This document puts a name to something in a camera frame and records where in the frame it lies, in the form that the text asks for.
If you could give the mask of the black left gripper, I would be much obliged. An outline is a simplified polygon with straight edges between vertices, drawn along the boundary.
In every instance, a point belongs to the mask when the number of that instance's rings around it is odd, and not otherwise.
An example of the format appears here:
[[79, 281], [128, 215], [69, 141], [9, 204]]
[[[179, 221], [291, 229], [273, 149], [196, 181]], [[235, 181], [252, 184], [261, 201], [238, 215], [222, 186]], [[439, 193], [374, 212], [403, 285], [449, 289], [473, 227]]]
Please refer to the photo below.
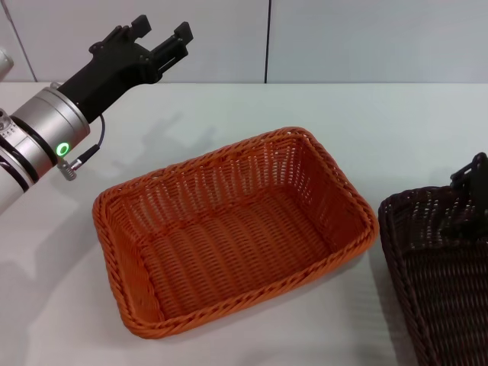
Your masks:
[[163, 43], [151, 52], [134, 43], [152, 27], [145, 14], [131, 25], [116, 26], [108, 35], [112, 44], [95, 44], [92, 60], [59, 87], [92, 123], [130, 89], [155, 84], [176, 63], [188, 55], [187, 45], [194, 39], [190, 24], [182, 22]]

